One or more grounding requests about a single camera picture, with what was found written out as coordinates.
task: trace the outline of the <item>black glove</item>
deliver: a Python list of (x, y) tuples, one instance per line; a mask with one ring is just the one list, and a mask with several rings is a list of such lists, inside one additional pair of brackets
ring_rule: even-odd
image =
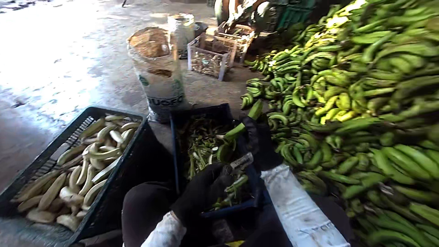
[(171, 205), (171, 209), (184, 226), (212, 206), (224, 189), (233, 183), (230, 175), (221, 174), (224, 163), (213, 163), (198, 173), (187, 185), (183, 195)]
[(257, 170), (266, 171), (280, 165), (283, 159), (274, 151), (266, 115), (262, 115), (260, 119), (262, 121), (259, 123), (248, 116), (241, 120), (248, 132), (248, 145), (253, 155), (253, 164)]

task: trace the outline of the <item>white plastic crate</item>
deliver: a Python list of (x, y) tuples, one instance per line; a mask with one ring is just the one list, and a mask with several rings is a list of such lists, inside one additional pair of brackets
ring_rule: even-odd
[(245, 54), (247, 54), (248, 47), (253, 42), (255, 38), (255, 30), (252, 27), (246, 25), (237, 24), (230, 33), (239, 32), (237, 35), (225, 33), (223, 22), (215, 30), (215, 36), (225, 38), (227, 40), (234, 40), (237, 42), (237, 54), (239, 56), (239, 62), (243, 63), (245, 59)]
[(187, 44), (187, 69), (223, 80), (233, 67), (236, 49), (234, 40), (202, 33)]

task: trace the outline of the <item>wet floor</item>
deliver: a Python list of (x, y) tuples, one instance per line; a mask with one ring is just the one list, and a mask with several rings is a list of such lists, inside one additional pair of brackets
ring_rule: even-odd
[[(126, 39), (166, 17), (192, 13), (215, 24), (206, 3), (168, 0), (55, 0), (0, 14), (0, 190), (89, 105), (147, 114), (147, 103), (126, 51)], [(186, 60), (182, 61), (183, 70)], [(194, 72), (185, 91), (196, 107), (231, 104), (237, 118), (247, 69), (228, 82)], [(171, 148), (169, 126), (151, 123)]]

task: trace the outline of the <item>white cloth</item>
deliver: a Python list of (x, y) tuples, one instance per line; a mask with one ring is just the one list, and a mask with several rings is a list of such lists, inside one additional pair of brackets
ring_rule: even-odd
[(294, 247), (350, 246), (302, 188), (287, 165), (263, 171), (261, 178)]
[(149, 234), (145, 242), (141, 247), (173, 247), (179, 246), (183, 236), (186, 234), (186, 227), (181, 224), (171, 212), (168, 212), (163, 216), (155, 229)]
[[(350, 247), (287, 165), (263, 171), (261, 178), (294, 247)], [(184, 234), (186, 228), (168, 212), (141, 247), (177, 247)]]

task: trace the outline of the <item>person's arm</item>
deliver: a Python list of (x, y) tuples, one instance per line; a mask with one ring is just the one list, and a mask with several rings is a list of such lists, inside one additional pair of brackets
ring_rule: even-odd
[(171, 211), (163, 216), (162, 221), (157, 224), (141, 247), (176, 247), (180, 245), (185, 234), (186, 227), (183, 226)]
[(349, 247), (350, 244), (302, 188), (289, 166), (261, 172), (277, 216), (295, 247)]
[(141, 247), (177, 247), (186, 227), (205, 208), (212, 206), (224, 189), (233, 183), (230, 175), (221, 174), (223, 163), (213, 163), (198, 173), (187, 185), (171, 210), (149, 234)]
[(294, 247), (349, 247), (343, 235), (302, 188), (274, 151), (267, 123), (242, 120), (248, 132), (253, 165), (261, 171), (277, 216)]

